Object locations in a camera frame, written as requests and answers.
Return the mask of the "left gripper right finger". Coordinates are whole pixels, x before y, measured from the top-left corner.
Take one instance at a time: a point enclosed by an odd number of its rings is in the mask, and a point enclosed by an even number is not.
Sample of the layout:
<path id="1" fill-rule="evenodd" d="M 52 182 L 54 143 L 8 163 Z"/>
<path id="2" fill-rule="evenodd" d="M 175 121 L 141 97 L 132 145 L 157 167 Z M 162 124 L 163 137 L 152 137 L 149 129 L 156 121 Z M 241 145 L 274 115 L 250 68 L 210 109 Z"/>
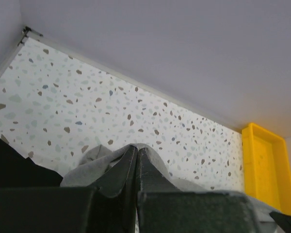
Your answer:
<path id="1" fill-rule="evenodd" d="M 253 205 L 238 192 L 184 192 L 138 152 L 137 212 L 142 233 L 259 233 Z"/>

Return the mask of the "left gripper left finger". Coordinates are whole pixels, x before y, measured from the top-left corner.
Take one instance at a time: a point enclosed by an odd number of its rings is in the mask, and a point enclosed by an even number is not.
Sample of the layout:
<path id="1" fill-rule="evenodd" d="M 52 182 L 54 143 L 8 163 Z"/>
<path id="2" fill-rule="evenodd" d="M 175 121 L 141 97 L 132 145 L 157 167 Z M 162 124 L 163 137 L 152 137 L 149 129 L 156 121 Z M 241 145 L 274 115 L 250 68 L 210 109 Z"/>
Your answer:
<path id="1" fill-rule="evenodd" d="M 0 189 L 0 233 L 132 233 L 138 150 L 87 187 Z"/>

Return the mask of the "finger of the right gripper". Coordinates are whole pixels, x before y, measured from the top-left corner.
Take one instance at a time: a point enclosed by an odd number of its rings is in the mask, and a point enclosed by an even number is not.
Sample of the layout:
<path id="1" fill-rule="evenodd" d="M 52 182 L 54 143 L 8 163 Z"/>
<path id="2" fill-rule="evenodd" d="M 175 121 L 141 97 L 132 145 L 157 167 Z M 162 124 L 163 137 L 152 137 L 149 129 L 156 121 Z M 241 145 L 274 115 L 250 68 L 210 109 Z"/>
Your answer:
<path id="1" fill-rule="evenodd" d="M 291 216 L 274 211 L 269 215 L 285 233 L 291 233 Z"/>

